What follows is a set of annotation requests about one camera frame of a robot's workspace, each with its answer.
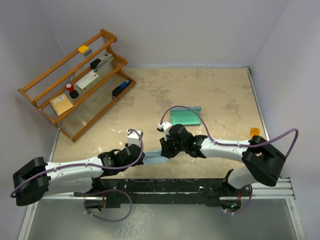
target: cable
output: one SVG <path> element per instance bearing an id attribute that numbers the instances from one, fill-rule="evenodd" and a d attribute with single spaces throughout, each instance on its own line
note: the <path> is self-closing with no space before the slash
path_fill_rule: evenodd
<path id="1" fill-rule="evenodd" d="M 239 147 L 239 148 L 259 148 L 259 147 L 263 147 L 263 146 L 266 146 L 268 144 L 271 144 L 275 141 L 278 141 L 279 139 L 282 139 L 283 137 L 287 136 L 288 134 L 292 133 L 292 132 L 295 132 L 295 135 L 294 135 L 294 138 L 292 140 L 292 143 L 289 147 L 289 150 L 288 152 L 286 153 L 285 155 L 285 158 L 288 158 L 289 154 L 291 153 L 292 149 L 294 148 L 294 145 L 297 141 L 297 138 L 298 138 L 298 135 L 299 135 L 299 130 L 297 128 L 291 128 L 290 130 L 282 133 L 281 135 L 269 140 L 269 141 L 266 141 L 266 142 L 263 142 L 263 143 L 259 143 L 259 144 L 256 144 L 256 145 L 249 145 L 249 144 L 235 144 L 235 143 L 221 143 L 221 142 L 218 142 L 216 139 L 214 139 L 211 135 L 210 135 L 210 132 L 209 132 L 209 129 L 205 123 L 205 121 L 202 119 L 202 117 L 196 113 L 194 110 L 192 110 L 190 107 L 187 107 L 187 106 L 182 106 L 182 105 L 176 105 L 176 106 L 172 106 L 170 108 L 168 108 L 164 114 L 162 115 L 162 118 L 160 120 L 160 125 L 163 123 L 164 121 L 164 118 L 166 116 L 166 114 L 173 108 L 184 108 L 184 109 L 188 109 L 190 110 L 191 112 L 193 112 L 195 115 L 198 116 L 198 118 L 200 119 L 200 121 L 202 122 L 204 128 L 205 128 L 205 131 L 208 135 L 208 138 L 214 143 L 214 144 L 217 144 L 219 146 L 224 146 L 224 147 Z"/>
<path id="2" fill-rule="evenodd" d="M 85 214 L 87 213 L 87 214 L 89 214 L 90 216 L 92 216 L 92 217 L 94 217 L 94 218 L 96 218 L 96 219 L 99 219 L 99 220 L 102 220 L 102 221 L 105 221 L 105 222 L 109 222 L 109 223 L 116 223 L 116 222 L 120 222 L 120 221 L 126 219 L 126 218 L 130 215 L 130 213 L 131 213 L 131 211 L 132 211 L 132 208 L 133 208 L 133 202 L 132 202 L 131 197 L 128 195 L 128 193 L 126 193 L 126 192 L 124 192 L 124 191 L 122 191 L 122 190 L 119 190 L 119 189 L 109 189 L 109 190 L 100 191 L 100 192 L 87 193 L 87 194 L 85 194 L 85 195 L 87 195 L 87 196 L 94 196 L 94 195 L 104 194 L 104 193 L 109 193 L 109 192 L 119 192 L 119 193 L 122 193 L 122 194 L 124 194 L 124 195 L 129 199 L 129 202 L 130 202 L 130 210 L 129 210 L 129 212 L 128 212 L 124 217 L 113 220 L 113 219 L 107 219 L 107 218 L 104 218 L 104 217 L 95 215 L 95 214 L 93 214 L 92 212 L 89 211 L 88 206 L 86 205 L 86 202 L 90 202 L 90 200 L 84 200 L 84 202 L 83 202 L 83 206 L 84 206 L 84 210 L 85 210 L 84 213 L 85 213 Z"/>
<path id="3" fill-rule="evenodd" d="M 245 205 L 244 205 L 242 208 L 240 208 L 238 211 L 236 211 L 236 212 L 230 212 L 231 214 L 239 214 L 239 213 L 241 213 L 243 210 L 245 210 L 245 208 L 248 207 L 249 203 L 251 202 L 252 193 L 253 193 L 253 188 L 252 188 L 252 185 L 251 185 L 251 184 L 250 184 L 249 188 L 250 188 L 250 196 L 249 196 L 248 201 L 247 201 L 247 202 L 245 203 Z"/>
<path id="4" fill-rule="evenodd" d="M 102 195 L 102 202 L 103 202 L 103 205 L 105 206 L 107 204 L 107 200 L 106 200 L 106 192 L 103 193 Z"/>
<path id="5" fill-rule="evenodd" d="M 238 198 L 236 199 L 237 202 L 241 202 L 241 196 L 242 196 L 242 191 L 239 190 L 239 192 L 238 192 Z"/>
<path id="6" fill-rule="evenodd" d="M 16 198 L 16 192 L 24 185 L 26 185 L 27 183 L 31 182 L 32 180 L 40 177 L 41 175 L 56 171 L 56 170 L 61 170 L 61 169 L 65 169 L 65 168 L 70 168 L 70 167 L 78 167 L 78 166 L 92 166 L 92 167 L 97 167 L 97 168 L 102 168 L 102 169 L 107 169 L 107 170 L 121 170 L 121 169 L 127 169 L 128 167 L 131 167 L 133 165 L 135 165 L 137 162 L 139 162 L 140 158 L 142 157 L 143 153 L 144 153 L 144 143 L 142 141 L 142 137 L 140 136 L 140 134 L 135 130 L 135 129 L 128 129 L 128 131 L 133 131 L 138 135 L 138 138 L 141 142 L 141 151 L 139 156 L 137 157 L 137 159 L 135 161 L 133 161 L 132 163 L 126 165 L 126 166 L 118 166 L 118 167 L 111 167 L 111 166 L 103 166 L 103 165 L 98 165 L 95 163 L 71 163 L 71 164 L 67 164 L 67 165 L 63 165 L 63 166 L 57 166 L 56 168 L 50 168 L 48 170 L 42 171 L 37 173 L 36 175 L 28 178 L 27 180 L 23 181 L 22 183 L 20 183 L 11 193 L 10 193 L 10 197 L 11 198 Z"/>

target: blue cloth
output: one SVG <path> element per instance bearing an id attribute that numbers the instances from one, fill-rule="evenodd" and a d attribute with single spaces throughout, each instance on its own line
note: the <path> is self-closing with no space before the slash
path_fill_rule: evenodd
<path id="1" fill-rule="evenodd" d="M 148 151 L 143 158 L 143 165 L 166 163 L 168 158 L 161 156 L 161 149 Z"/>

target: teal object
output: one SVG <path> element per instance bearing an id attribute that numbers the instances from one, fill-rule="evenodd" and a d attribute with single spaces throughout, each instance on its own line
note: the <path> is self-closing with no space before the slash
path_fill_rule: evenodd
<path id="1" fill-rule="evenodd" d="M 191 106 L 190 108 L 197 114 L 199 114 L 201 111 L 200 106 Z M 200 118 L 197 115 L 183 107 L 172 108 L 170 111 L 170 119 L 172 125 L 182 124 L 184 126 L 190 126 L 201 124 Z"/>

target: orange object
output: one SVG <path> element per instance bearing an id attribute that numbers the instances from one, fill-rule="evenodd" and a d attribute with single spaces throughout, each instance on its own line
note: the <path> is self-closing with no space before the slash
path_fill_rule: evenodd
<path id="1" fill-rule="evenodd" d="M 250 131 L 250 138 L 252 139 L 255 135 L 260 135 L 260 129 L 252 127 Z"/>

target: blue marker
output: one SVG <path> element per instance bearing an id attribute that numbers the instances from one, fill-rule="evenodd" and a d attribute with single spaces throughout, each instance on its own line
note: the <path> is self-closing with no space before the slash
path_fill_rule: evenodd
<path id="1" fill-rule="evenodd" d="M 112 91 L 112 99 L 114 99 L 116 96 L 118 96 L 126 87 L 129 86 L 130 83 L 131 83 L 131 81 L 129 79 L 127 79 L 123 83 L 121 83 L 119 86 L 117 86 Z"/>

